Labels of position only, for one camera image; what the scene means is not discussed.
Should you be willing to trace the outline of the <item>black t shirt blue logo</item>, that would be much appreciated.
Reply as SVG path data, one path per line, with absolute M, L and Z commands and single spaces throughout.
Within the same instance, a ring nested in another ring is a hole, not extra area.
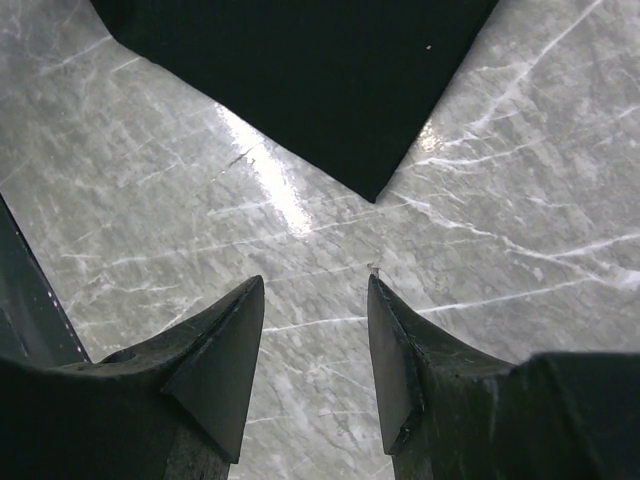
M 94 3 L 120 44 L 371 202 L 494 7 L 488 0 Z

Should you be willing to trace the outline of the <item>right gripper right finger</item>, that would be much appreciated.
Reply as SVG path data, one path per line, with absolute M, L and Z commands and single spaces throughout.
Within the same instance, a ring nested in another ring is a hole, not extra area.
M 639 357 L 511 364 L 421 317 L 382 280 L 367 321 L 384 452 L 398 479 L 635 479 Z

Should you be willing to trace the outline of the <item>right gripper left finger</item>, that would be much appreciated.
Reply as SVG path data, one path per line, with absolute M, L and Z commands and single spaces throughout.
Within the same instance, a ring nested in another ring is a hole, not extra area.
M 239 460 L 264 320 L 254 276 L 100 362 L 1 362 L 5 479 L 224 479 Z

